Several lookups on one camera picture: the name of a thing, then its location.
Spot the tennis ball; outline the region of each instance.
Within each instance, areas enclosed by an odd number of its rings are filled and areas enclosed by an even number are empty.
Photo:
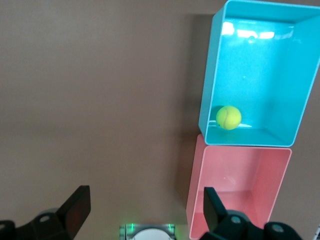
[[[216,114],[216,123],[223,129],[232,130],[241,122],[241,113],[234,106],[224,106]]]

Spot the plastic bin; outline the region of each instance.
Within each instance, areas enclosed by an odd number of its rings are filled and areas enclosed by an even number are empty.
[[[229,0],[212,21],[199,127],[208,145],[289,147],[320,59],[320,7]],[[235,106],[234,130],[216,124]]]
[[[227,210],[263,228],[269,221],[292,151],[280,147],[208,146],[197,138],[186,214],[189,237],[208,231],[204,187],[214,187]]]

